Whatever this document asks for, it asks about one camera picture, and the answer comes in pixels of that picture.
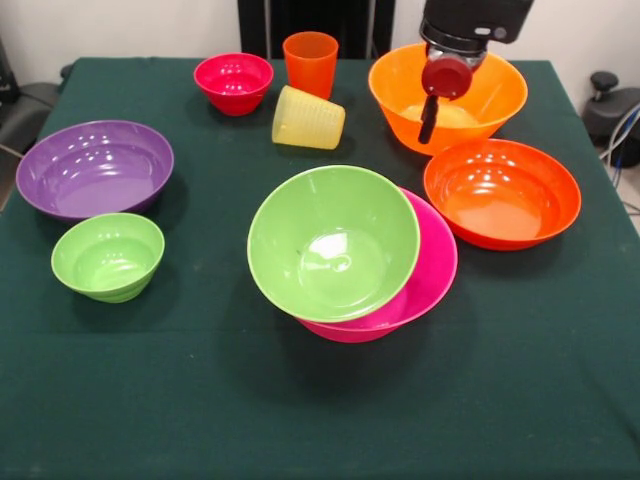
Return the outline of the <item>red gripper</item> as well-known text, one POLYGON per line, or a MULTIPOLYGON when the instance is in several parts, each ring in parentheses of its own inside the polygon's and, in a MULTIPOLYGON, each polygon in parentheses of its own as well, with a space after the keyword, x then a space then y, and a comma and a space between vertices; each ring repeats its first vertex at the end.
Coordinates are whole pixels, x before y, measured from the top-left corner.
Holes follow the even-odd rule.
POLYGON ((428 94, 421 113, 418 141, 428 144, 431 140, 438 115, 438 96, 463 96, 472 83, 472 69, 459 57, 444 55, 428 60, 421 77, 424 91, 428 94))

